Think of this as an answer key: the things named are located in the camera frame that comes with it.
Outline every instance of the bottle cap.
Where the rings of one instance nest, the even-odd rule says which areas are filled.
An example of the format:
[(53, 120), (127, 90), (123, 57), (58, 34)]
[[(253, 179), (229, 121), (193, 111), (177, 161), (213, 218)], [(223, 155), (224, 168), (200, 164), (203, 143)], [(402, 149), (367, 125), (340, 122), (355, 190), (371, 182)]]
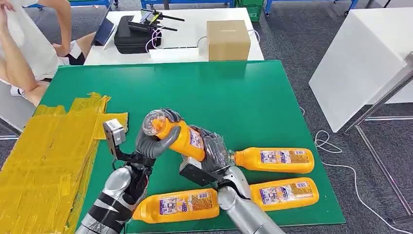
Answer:
[(235, 166), (235, 152), (232, 150), (227, 150), (225, 162), (227, 165)]
[(149, 112), (142, 123), (143, 132), (146, 135), (153, 136), (165, 128), (165, 114), (161, 110), (153, 110)]

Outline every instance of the white cable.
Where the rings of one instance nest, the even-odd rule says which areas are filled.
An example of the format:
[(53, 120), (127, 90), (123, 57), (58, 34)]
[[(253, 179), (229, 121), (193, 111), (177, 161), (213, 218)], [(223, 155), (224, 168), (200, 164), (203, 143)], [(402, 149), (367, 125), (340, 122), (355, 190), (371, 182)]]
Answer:
[(200, 42), (202, 39), (204, 39), (204, 38), (207, 38), (207, 37), (206, 37), (206, 36), (203, 36), (203, 37), (201, 37), (201, 38), (198, 39), (198, 42), (196, 43), (196, 47), (199, 47), (199, 42)]
[[(327, 139), (326, 139), (326, 140), (321, 140), (321, 139), (319, 139), (319, 138), (318, 138), (319, 133), (325, 133), (325, 134), (327, 134)], [(316, 133), (316, 138), (315, 138), (315, 140), (314, 140), (314, 144), (316, 145), (316, 147), (318, 147), (318, 148), (320, 148), (320, 149), (322, 149), (322, 150), (324, 150), (324, 151), (327, 151), (327, 152), (329, 152), (329, 153), (339, 154), (339, 153), (343, 152), (343, 150), (341, 150), (339, 147), (337, 147), (337, 146), (335, 146), (335, 145), (333, 145), (333, 144), (331, 144), (331, 143), (328, 143), (328, 140), (329, 140), (329, 139), (330, 139), (330, 135), (328, 134), (328, 132), (326, 132), (326, 131), (324, 131), (324, 130), (320, 130), (320, 131), (318, 131), (318, 132)], [(327, 144), (327, 145), (329, 145), (329, 146), (337, 149), (338, 151), (327, 150), (327, 149), (325, 149), (325, 148), (322, 147), (322, 145), (324, 145), (324, 144)]]
[[(258, 32), (257, 31), (255, 31), (255, 29), (250, 29), (250, 30), (248, 30), (247, 32), (251, 32), (251, 31), (254, 31), (255, 32), (255, 34), (257, 35), (257, 40), (258, 40), (258, 43), (260, 43), (260, 41), (261, 41), (261, 38), (260, 38), (260, 34), (258, 34)], [(199, 38), (198, 39), (198, 42), (196, 43), (196, 47), (199, 47), (199, 42), (202, 40), (202, 39), (204, 39), (204, 38), (207, 38), (206, 36), (203, 36), (203, 37), (201, 37), (201, 38)]]
[[(152, 33), (152, 38), (157, 37), (157, 36), (161, 33), (161, 30), (162, 30), (163, 28), (165, 28), (165, 26), (164, 26), (163, 24), (161, 24), (161, 23), (159, 23), (159, 24), (161, 25), (161, 27), (160, 27), (160, 28), (157, 28), (157, 29), (155, 29), (155, 30), (153, 31), (153, 33)], [(159, 49), (159, 48), (157, 48), (156, 45), (153, 43), (153, 40), (152, 40), (152, 47), (155, 48), (155, 49)]]
[(302, 115), (304, 115), (305, 114), (305, 109), (300, 107), (300, 106), (299, 106), (299, 108), (302, 110)]
[(250, 30), (248, 30), (247, 32), (251, 32), (251, 31), (254, 31), (254, 32), (255, 32), (255, 34), (257, 35), (258, 43), (260, 43), (260, 41), (261, 41), (260, 34), (258, 34), (258, 32), (257, 32), (255, 29), (250, 29)]
[[(327, 139), (326, 139), (326, 140), (318, 139), (319, 133), (326, 133), (326, 134), (327, 134)], [(326, 131), (324, 131), (324, 130), (320, 130), (320, 131), (318, 131), (318, 132), (316, 133), (316, 137), (315, 137), (315, 139), (314, 139), (314, 144), (316, 145), (317, 148), (320, 148), (320, 149), (325, 150), (325, 151), (327, 151), (327, 152), (330, 152), (330, 153), (333, 153), (333, 154), (339, 154), (339, 153), (341, 153), (342, 150), (341, 150), (339, 147), (337, 147), (337, 146), (335, 146), (335, 145), (327, 142), (329, 139), (330, 139), (330, 135), (328, 134), (328, 132), (326, 132)], [(329, 150), (326, 150), (325, 148), (321, 147), (321, 146), (324, 145), (324, 144), (328, 144), (328, 145), (330, 145), (330, 146), (338, 149), (338, 151), (329, 151)], [(397, 229), (397, 228), (393, 227), (393, 226), (390, 225), (385, 219), (383, 219), (378, 213), (376, 213), (372, 208), (370, 208), (366, 203), (364, 203), (363, 200), (361, 200), (361, 197), (360, 197), (360, 194), (358, 193), (358, 188), (357, 188), (357, 173), (356, 173), (356, 171), (354, 170), (354, 168), (352, 168), (352, 167), (350, 167), (350, 166), (345, 166), (345, 165), (328, 164), (328, 163), (325, 163), (325, 162), (323, 162), (323, 161), (321, 161), (321, 162), (322, 162), (324, 165), (327, 165), (327, 166), (332, 166), (332, 167), (345, 167), (345, 168), (350, 168), (351, 170), (353, 170), (353, 172), (354, 172), (354, 187), (356, 188), (356, 195), (357, 195), (359, 201), (360, 201), (367, 209), (369, 209), (369, 210), (370, 210), (371, 212), (373, 212), (377, 217), (379, 217), (379, 218), (380, 218), (387, 226), (389, 226), (391, 229), (393, 229), (393, 230), (395, 230), (395, 231), (398, 231), (398, 232), (401, 232), (401, 233), (413, 234), (413, 233), (410, 233), (410, 232), (408, 232), (408, 231), (400, 230), (400, 229)]]
[(148, 42), (146, 42), (145, 50), (146, 50), (146, 52), (147, 52), (148, 54), (149, 54), (149, 50), (148, 50), (148, 45), (149, 45), (149, 43), (150, 43), (151, 41), (157, 39), (157, 38), (162, 38), (162, 37), (154, 37), (154, 38), (148, 40)]

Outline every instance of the yellow bottle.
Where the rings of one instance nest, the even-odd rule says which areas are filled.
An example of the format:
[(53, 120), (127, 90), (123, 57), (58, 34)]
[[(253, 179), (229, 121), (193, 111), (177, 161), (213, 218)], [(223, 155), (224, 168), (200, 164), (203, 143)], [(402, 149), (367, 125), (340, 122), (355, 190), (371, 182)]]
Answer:
[(229, 154), (233, 164), (252, 171), (304, 174), (314, 169), (314, 157), (308, 149), (252, 147)]
[(210, 188), (152, 195), (138, 205), (132, 218), (166, 223), (214, 218), (219, 211), (217, 192)]
[(319, 200), (316, 184), (306, 177), (253, 184), (249, 187), (251, 200), (264, 211), (309, 206)]
[(173, 123), (165, 117), (161, 110), (153, 110), (146, 115), (142, 128), (145, 134), (149, 136), (156, 135), (163, 139), (175, 125), (181, 126), (181, 132), (178, 139), (169, 148), (198, 161), (204, 160), (204, 143), (201, 135), (190, 128), (183, 120)]

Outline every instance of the robotic arm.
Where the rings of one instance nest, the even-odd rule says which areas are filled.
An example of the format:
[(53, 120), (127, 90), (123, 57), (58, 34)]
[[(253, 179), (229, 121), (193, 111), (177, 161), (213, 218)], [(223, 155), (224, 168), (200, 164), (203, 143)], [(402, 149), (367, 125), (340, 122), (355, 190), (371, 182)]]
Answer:
[[(164, 111), (170, 121), (181, 118), (174, 111)], [(119, 144), (126, 140), (122, 125), (113, 119), (105, 122), (103, 127), (112, 155), (126, 163), (109, 176), (76, 234), (119, 234), (138, 204), (146, 197), (155, 159), (178, 138), (181, 130), (175, 126), (166, 138), (160, 140), (156, 136), (144, 134), (141, 129), (136, 139), (136, 150), (132, 154), (125, 154), (119, 149)], [(218, 191), (220, 208), (226, 211), (241, 233), (284, 234), (251, 200), (249, 184), (242, 171), (231, 165), (222, 137), (196, 126), (192, 128), (203, 138), (206, 157), (199, 162), (184, 156), (180, 174), (201, 186), (212, 184)]]
[(222, 137), (194, 125), (191, 127), (201, 134), (205, 159), (199, 163), (187, 158), (180, 166), (180, 174), (201, 186), (211, 183), (218, 191), (220, 208), (226, 211), (242, 234), (285, 234), (251, 200), (249, 184), (242, 171), (232, 165), (231, 153), (227, 151)]
[(218, 186), (220, 187), (218, 190), (219, 206), (226, 211), (242, 234), (285, 234), (251, 200), (249, 185), (238, 167), (229, 167)]
[(119, 234), (146, 197), (156, 158), (177, 139), (181, 131), (180, 127), (174, 127), (166, 138), (160, 140), (145, 135), (141, 129), (136, 139), (136, 150), (126, 154), (119, 149), (119, 145), (126, 141), (126, 136), (125, 129), (117, 119), (103, 123), (103, 128), (111, 154), (125, 164), (118, 169), (113, 166), (114, 171), (76, 234)]

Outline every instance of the blue cart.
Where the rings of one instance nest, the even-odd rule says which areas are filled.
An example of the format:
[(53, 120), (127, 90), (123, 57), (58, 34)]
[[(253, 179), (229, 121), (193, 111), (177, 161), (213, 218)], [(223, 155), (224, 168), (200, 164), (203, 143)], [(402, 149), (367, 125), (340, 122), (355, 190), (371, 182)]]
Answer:
[(142, 9), (146, 9), (146, 5), (151, 7), (154, 4), (163, 4), (165, 10), (169, 10), (169, 3), (223, 3), (229, 7), (235, 7), (235, 0), (141, 0)]
[[(270, 15), (270, 8), (271, 8), (272, 1), (274, 0), (267, 0), (267, 6), (265, 7), (265, 16), (267, 17)], [(275, 0), (275, 1), (298, 1), (298, 0)], [(344, 12), (345, 16), (348, 15), (349, 11), (356, 6), (357, 2), (358, 0), (351, 0), (349, 9)]]

